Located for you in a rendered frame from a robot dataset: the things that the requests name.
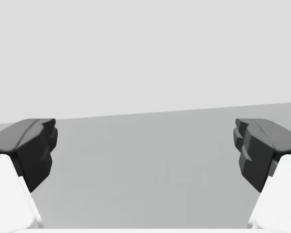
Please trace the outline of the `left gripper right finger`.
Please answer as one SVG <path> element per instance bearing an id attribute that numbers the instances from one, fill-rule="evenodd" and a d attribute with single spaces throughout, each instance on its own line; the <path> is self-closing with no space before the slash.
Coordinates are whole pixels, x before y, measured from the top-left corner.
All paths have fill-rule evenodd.
<path id="1" fill-rule="evenodd" d="M 241 174 L 260 193 L 248 228 L 291 229 L 291 131 L 262 118 L 235 124 Z"/>

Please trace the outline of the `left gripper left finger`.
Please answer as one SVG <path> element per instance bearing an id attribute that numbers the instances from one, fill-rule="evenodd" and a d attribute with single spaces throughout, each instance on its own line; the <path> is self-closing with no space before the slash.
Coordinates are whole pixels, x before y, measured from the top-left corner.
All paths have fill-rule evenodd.
<path id="1" fill-rule="evenodd" d="M 55 124 L 31 118 L 0 131 L 0 229 L 44 228 L 31 193 L 50 174 Z"/>

